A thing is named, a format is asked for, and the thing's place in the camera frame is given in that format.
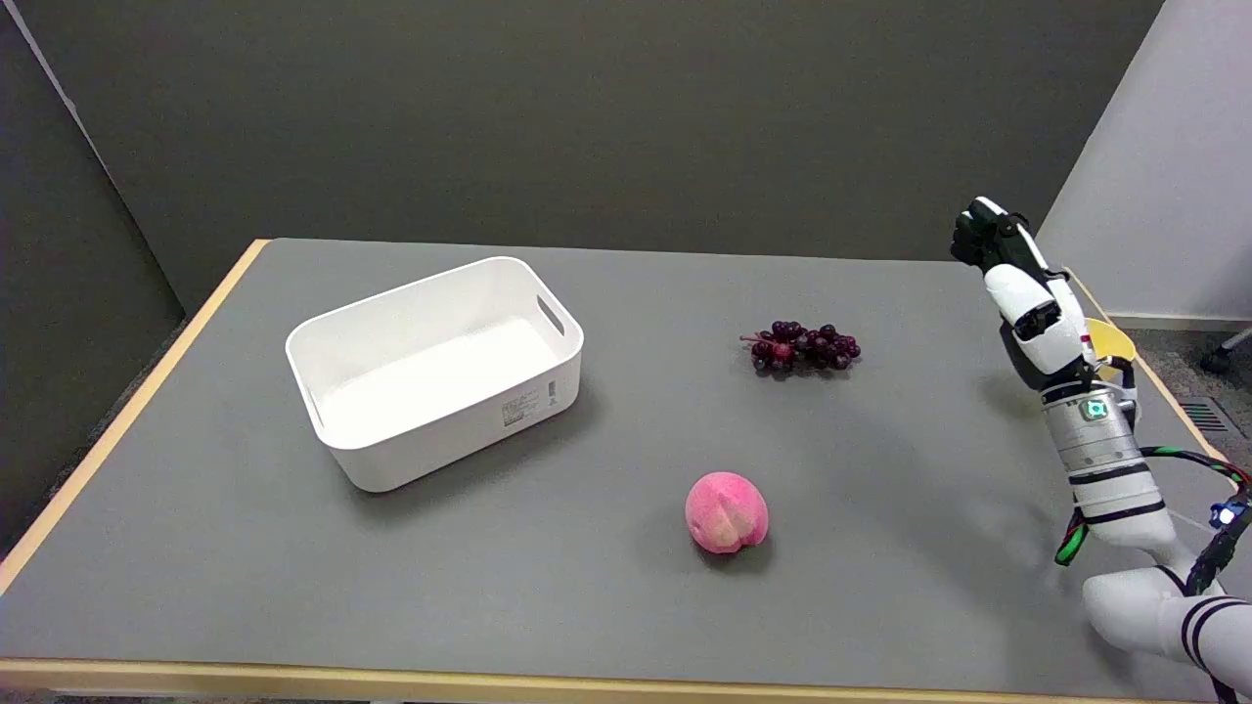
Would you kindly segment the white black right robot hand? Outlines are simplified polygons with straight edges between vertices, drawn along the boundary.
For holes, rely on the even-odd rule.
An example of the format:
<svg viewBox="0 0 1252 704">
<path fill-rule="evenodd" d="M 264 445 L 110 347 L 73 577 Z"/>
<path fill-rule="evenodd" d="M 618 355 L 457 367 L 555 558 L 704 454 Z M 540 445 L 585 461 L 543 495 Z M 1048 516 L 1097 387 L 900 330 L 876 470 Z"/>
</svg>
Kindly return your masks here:
<svg viewBox="0 0 1252 704">
<path fill-rule="evenodd" d="M 1048 264 L 1020 214 L 975 198 L 957 215 L 952 256 L 982 273 L 1002 343 L 1029 388 L 1092 383 L 1098 358 L 1070 277 Z"/>
</svg>

